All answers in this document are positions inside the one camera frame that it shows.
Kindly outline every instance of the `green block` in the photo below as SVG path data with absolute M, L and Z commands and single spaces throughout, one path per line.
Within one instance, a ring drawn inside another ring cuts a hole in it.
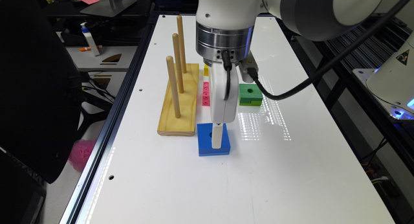
M 252 101 L 249 104 L 239 103 L 240 106 L 261 106 L 261 101 Z
M 242 106 L 260 106 L 263 95 L 256 84 L 239 84 L 239 103 Z

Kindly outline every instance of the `bottle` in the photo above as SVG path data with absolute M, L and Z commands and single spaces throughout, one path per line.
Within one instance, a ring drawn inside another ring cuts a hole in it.
M 90 47 L 90 48 L 91 48 L 91 50 L 92 50 L 92 53 L 93 53 L 95 56 L 99 56 L 99 55 L 100 55 L 99 50 L 98 50 L 98 48 L 96 47 L 95 41 L 93 40 L 93 37 L 92 37 L 92 34 L 89 32 L 89 29 L 85 26 L 85 24 L 86 24 L 86 23 L 81 23 L 81 24 L 80 24 L 80 25 L 82 26 L 82 32 L 83 32 L 83 35 L 85 36 L 85 39 L 86 39 L 86 41 L 88 42 L 89 47 Z

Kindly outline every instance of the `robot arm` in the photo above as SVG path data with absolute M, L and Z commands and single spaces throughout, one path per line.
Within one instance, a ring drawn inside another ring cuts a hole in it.
M 294 32 L 321 41 L 351 30 L 372 14 L 380 2 L 381 0 L 199 0 L 196 50 L 211 67 L 213 148 L 220 148 L 223 123 L 235 119 L 239 84 L 235 67 L 245 65 L 243 60 L 252 57 L 250 44 L 258 14 L 269 12 L 281 18 Z M 223 51 L 230 53 L 230 58 L 227 58 L 232 64 L 230 72 L 223 67 Z

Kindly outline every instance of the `pink block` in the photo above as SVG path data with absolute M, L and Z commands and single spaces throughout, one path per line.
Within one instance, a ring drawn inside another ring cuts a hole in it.
M 202 105 L 210 106 L 210 87 L 208 82 L 202 83 Z

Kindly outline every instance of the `wooden peg board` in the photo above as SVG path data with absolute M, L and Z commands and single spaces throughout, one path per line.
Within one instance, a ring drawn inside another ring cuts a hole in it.
M 186 64 L 187 73 L 182 74 L 184 92 L 179 93 L 181 117 L 175 118 L 171 87 L 167 85 L 164 104 L 158 123 L 158 134 L 162 136 L 194 136 L 195 110 L 197 105 L 197 86 L 199 81 L 199 64 Z

